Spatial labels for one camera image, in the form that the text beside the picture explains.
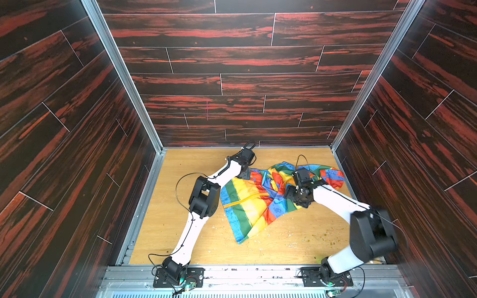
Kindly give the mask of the rainbow striped kids jacket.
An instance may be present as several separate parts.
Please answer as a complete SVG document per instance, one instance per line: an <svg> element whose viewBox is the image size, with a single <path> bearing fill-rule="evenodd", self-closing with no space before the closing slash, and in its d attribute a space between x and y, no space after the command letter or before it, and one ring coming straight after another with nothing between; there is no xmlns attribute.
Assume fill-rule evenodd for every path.
<svg viewBox="0 0 477 298"><path fill-rule="evenodd" d="M282 162L267 170L252 169L249 178L233 178L222 187L221 202L238 244L301 208L284 197L286 187L296 185L295 170L294 165Z"/></svg>

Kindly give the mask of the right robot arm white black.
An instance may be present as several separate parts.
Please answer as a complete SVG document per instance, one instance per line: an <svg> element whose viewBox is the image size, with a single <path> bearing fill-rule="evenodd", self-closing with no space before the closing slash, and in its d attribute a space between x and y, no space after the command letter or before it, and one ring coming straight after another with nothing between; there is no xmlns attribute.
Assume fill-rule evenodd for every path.
<svg viewBox="0 0 477 298"><path fill-rule="evenodd" d="M288 185L285 198L305 208L313 202L323 205L350 226L349 245L321 261L319 278L325 286L351 286L351 269L398 250L395 226L387 210L358 202L323 180Z"/></svg>

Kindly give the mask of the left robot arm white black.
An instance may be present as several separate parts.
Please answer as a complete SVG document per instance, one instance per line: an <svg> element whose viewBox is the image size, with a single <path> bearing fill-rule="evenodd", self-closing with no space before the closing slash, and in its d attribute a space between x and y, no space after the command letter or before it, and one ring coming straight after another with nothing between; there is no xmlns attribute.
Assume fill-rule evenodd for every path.
<svg viewBox="0 0 477 298"><path fill-rule="evenodd" d="M161 266L157 267L158 279L163 278L173 287L185 284L193 248L202 228L217 211L221 188L233 178L246 173L254 160L253 148L243 146L238 153L228 156L227 163L214 174L199 175L188 201L189 206L186 207L188 219L185 228L173 252L166 255Z"/></svg>

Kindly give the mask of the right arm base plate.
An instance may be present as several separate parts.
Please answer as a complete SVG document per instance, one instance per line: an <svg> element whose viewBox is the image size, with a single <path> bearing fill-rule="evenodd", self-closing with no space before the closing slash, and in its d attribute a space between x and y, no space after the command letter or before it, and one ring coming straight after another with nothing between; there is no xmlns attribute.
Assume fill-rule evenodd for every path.
<svg viewBox="0 0 477 298"><path fill-rule="evenodd" d="M354 285L349 271L335 273L328 267L321 268L303 267L299 270L298 278L301 278L305 287L351 287Z"/></svg>

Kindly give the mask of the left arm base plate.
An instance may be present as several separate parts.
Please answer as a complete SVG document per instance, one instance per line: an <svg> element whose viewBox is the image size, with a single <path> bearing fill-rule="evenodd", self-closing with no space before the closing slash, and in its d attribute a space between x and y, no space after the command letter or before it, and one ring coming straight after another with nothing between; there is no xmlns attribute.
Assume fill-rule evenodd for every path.
<svg viewBox="0 0 477 298"><path fill-rule="evenodd" d="M153 283L154 288L178 288L190 291L202 288L204 282L204 268L182 268L178 273L169 269L157 268Z"/></svg>

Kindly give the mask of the aluminium front rail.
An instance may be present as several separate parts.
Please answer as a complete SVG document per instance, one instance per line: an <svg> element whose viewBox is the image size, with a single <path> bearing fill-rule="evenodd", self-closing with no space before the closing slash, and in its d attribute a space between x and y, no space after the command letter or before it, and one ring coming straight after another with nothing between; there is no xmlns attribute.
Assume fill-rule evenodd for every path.
<svg viewBox="0 0 477 298"><path fill-rule="evenodd" d="M109 267L99 298L414 298L395 265L371 264L353 269L351 281L326 287L314 265L196 265L187 283L171 287L151 267Z"/></svg>

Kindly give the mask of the aluminium corner post left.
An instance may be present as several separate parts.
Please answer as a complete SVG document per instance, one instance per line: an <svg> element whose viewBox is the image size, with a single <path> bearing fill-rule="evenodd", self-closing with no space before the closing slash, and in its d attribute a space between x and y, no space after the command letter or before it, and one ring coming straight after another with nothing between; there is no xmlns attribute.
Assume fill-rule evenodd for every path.
<svg viewBox="0 0 477 298"><path fill-rule="evenodd" d="M146 110L144 102L142 101L140 94L133 82L133 79L127 69L125 61L120 54L119 48L114 40L114 37L107 25L107 22L101 12L99 4L94 0L81 0L80 1L101 41L105 51L110 58L114 69L118 73L119 79L125 88L125 91L130 98L132 105L144 126L147 135L157 153L163 151L163 145L158 136L152 120Z"/></svg>

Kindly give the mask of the aluminium corner post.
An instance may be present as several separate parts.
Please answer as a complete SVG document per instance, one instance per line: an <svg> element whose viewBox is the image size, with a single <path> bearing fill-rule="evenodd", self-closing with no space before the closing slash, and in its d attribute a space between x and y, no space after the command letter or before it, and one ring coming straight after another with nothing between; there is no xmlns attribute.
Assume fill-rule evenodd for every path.
<svg viewBox="0 0 477 298"><path fill-rule="evenodd" d="M385 47L381 55L378 57L375 66L371 70L366 82L364 83L362 89L360 90L354 105L350 109L350 112L345 119L343 125L340 128L339 133L337 134L336 138L332 142L330 148L332 153L336 155L336 152L340 146L340 143L343 141L347 131L350 129L351 125L353 124L355 118L357 117L360 109L366 102L366 99L369 97L370 93L372 92L375 84L379 80L380 76L384 72L386 66L390 62L392 56L395 54L398 46L402 42L404 36L406 35L407 31L411 27L412 23L414 22L415 18L417 17L419 11L421 10L422 6L424 5L425 0L412 0L406 6L402 16L400 17L397 25L390 35L389 40L387 41Z"/></svg>
<svg viewBox="0 0 477 298"><path fill-rule="evenodd" d="M107 25L107 22L101 12L99 4L94 0L81 0L80 1L101 41L105 51L110 58L114 69L118 73L119 79L125 88L125 91L130 98L132 105L144 126L147 135L157 153L163 151L163 145L158 136L152 120L146 110L144 102L142 101L140 94L133 82L133 79L127 69L125 61L120 54L119 48L114 40L114 37Z"/></svg>

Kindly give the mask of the aluminium corner post right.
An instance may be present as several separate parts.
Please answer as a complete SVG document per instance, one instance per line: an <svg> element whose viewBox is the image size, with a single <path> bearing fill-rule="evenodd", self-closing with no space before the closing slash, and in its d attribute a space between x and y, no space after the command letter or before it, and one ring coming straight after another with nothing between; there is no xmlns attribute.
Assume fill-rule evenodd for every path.
<svg viewBox="0 0 477 298"><path fill-rule="evenodd" d="M375 84L379 80L380 76L384 72L386 66L390 62L392 56L395 54L398 46L402 42L404 36L406 35L407 31L411 27L412 23L414 22L415 18L417 17L419 11L421 10L422 6L424 5L425 0L412 0L406 6L402 16L400 17L397 25L390 35L389 40L387 41L385 47L381 55L378 57L375 66L371 70L366 82L364 83L362 89L360 90L354 105L350 109L350 112L345 119L343 125L340 128L339 133L337 134L336 138L332 142L330 148L332 153L336 155L336 152L340 146L340 143L343 141L347 131L350 129L351 125L353 124L355 118L357 117L360 109L366 102L366 99L369 97L370 93L372 92Z"/></svg>

